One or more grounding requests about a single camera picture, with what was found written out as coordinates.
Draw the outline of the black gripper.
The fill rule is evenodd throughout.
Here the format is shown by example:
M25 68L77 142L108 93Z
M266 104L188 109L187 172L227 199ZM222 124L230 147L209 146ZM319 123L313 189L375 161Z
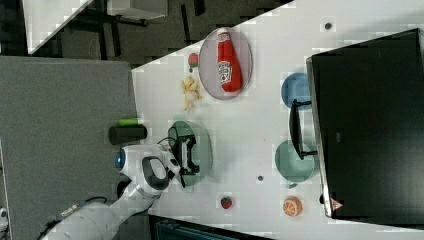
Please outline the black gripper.
M192 150L196 145L196 137L188 128L178 129L172 126L168 130L168 137L171 139L171 149L181 166L181 175L196 175L200 172L200 167L193 162Z

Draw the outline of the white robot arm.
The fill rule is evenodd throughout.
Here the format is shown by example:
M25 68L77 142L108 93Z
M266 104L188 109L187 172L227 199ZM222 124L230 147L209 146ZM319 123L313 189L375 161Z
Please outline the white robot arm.
M37 240L113 240L120 225L147 211L173 179L185 187L184 178L200 170L192 162L200 139L194 127L178 121L156 144L121 148L115 166L128 184L118 191L118 199L108 204L92 197L69 207L46 224Z

